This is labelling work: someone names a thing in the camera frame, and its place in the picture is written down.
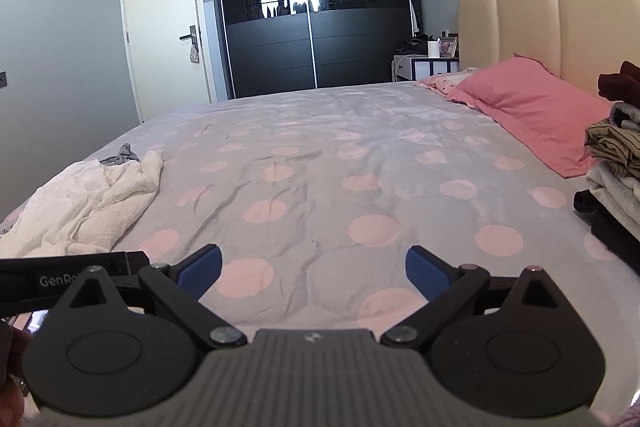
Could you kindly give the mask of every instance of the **gray bedding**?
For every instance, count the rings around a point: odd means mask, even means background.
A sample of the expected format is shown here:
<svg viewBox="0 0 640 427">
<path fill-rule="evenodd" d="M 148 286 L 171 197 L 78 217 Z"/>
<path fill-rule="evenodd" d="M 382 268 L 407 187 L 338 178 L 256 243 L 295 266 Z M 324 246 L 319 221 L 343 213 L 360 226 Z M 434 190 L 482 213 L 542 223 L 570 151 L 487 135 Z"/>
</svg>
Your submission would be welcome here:
<svg viewBox="0 0 640 427">
<path fill-rule="evenodd" d="M 607 357 L 593 408 L 638 388 L 640 284 L 572 210 L 563 180 L 479 112 L 407 83 L 236 100 L 172 114 L 119 137 L 162 149 L 160 191 L 116 245 L 176 263 L 220 245 L 204 305 L 257 328 L 370 328 L 424 304 L 404 274 L 411 245 L 494 275 L 538 264 Z"/>
</svg>

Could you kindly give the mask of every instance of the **blue gripper pad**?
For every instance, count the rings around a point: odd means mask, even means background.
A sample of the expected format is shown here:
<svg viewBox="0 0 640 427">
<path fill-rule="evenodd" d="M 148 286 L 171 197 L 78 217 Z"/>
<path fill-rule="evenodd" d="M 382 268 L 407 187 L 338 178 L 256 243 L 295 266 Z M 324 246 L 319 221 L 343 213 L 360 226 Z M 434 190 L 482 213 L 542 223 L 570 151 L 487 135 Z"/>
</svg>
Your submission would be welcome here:
<svg viewBox="0 0 640 427">
<path fill-rule="evenodd" d="M 407 278 L 428 301 L 433 301 L 451 286 L 449 275 L 410 248 L 404 260 Z"/>
<path fill-rule="evenodd" d="M 220 248 L 215 245 L 207 245 L 205 248 L 194 254 L 197 259 L 182 268 L 175 280 L 180 288 L 196 300 L 211 288 L 222 272 Z"/>
</svg>

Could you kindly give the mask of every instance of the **beige leather headboard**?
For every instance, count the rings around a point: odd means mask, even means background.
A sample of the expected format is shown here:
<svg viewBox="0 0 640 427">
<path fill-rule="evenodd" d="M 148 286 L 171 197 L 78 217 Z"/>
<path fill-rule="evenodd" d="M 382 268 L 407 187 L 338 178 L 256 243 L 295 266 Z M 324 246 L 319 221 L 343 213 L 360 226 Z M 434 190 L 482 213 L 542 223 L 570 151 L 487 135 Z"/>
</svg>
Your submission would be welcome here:
<svg viewBox="0 0 640 427">
<path fill-rule="evenodd" d="M 462 68 L 518 53 L 596 96 L 601 73 L 640 65 L 640 0 L 463 0 L 458 30 Z"/>
</svg>

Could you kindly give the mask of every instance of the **door handle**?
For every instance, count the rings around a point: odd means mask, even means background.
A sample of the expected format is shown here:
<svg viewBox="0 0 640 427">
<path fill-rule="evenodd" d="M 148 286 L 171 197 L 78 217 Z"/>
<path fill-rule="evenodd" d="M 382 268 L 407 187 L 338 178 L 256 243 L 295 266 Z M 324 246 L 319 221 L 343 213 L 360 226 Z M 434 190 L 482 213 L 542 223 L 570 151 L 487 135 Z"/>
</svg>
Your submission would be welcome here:
<svg viewBox="0 0 640 427">
<path fill-rule="evenodd" d="M 198 47 L 198 32 L 196 31 L 196 26 L 191 26 L 189 29 L 191 30 L 191 33 L 189 35 L 181 36 L 180 40 L 185 41 L 186 39 L 191 39 L 191 44 L 196 46 L 196 53 L 199 53 L 200 49 Z"/>
</svg>

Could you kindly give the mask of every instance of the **ribbed gray surface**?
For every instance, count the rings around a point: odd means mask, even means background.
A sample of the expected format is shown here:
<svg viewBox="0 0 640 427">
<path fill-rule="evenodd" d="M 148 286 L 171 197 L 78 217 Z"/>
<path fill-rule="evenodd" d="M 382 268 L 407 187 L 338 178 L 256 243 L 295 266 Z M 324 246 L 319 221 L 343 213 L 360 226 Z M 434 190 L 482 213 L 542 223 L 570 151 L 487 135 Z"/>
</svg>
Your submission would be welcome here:
<svg viewBox="0 0 640 427">
<path fill-rule="evenodd" d="M 369 331 L 261 331 L 253 344 L 211 353 L 177 396 L 113 420 L 46 411 L 30 427 L 597 427 L 587 410 L 544 421 L 499 418 L 444 391 L 413 351 Z"/>
</svg>

